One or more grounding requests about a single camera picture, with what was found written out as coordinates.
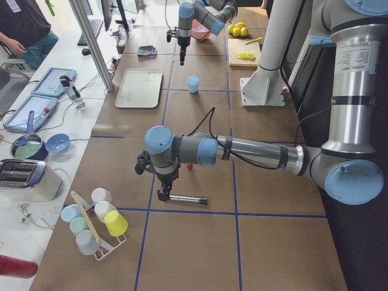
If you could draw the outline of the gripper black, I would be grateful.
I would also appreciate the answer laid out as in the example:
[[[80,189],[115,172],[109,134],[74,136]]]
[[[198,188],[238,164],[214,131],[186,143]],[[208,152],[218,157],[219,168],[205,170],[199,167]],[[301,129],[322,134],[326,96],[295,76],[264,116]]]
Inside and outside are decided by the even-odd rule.
[[[135,172],[142,175],[144,171],[155,174],[160,180],[162,187],[157,190],[160,201],[168,201],[172,190],[174,180],[179,178],[180,166],[173,163],[167,168],[160,168],[152,163],[151,157],[147,151],[143,151],[136,159]]]
[[[174,29],[168,30],[166,35],[166,40],[168,43],[171,42],[172,38],[176,38],[178,40],[178,45],[180,47],[179,64],[184,65],[186,49],[190,45],[190,29],[187,30],[180,27],[175,27]]]

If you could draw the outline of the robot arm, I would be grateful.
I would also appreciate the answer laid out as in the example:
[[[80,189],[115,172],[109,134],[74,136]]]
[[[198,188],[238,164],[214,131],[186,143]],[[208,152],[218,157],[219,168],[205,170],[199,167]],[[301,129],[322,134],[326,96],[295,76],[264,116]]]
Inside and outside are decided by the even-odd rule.
[[[197,20],[211,34],[218,36],[225,23],[235,19],[237,14],[238,4],[236,1],[186,1],[180,3],[178,26],[174,29],[168,29],[166,33],[167,42],[170,42],[172,38],[178,40],[180,65],[184,65],[194,20]]]
[[[274,1],[261,59],[250,78],[240,79],[242,104],[280,105],[278,77],[298,9],[303,1]],[[383,189],[384,176],[372,161],[370,124],[375,105],[375,85],[380,42],[387,33],[387,1],[313,1],[310,45],[336,47],[328,140],[319,148],[249,141],[209,132],[173,135],[154,126],[145,134],[145,147],[135,172],[154,173],[161,181],[161,201],[207,204],[207,198],[170,195],[181,163],[212,166],[216,158],[240,159],[269,170],[290,170],[311,179],[333,199],[360,205]],[[192,1],[179,6],[178,28],[167,32],[167,42],[178,38],[180,64],[190,44],[193,20],[218,35],[237,16],[235,1]]]

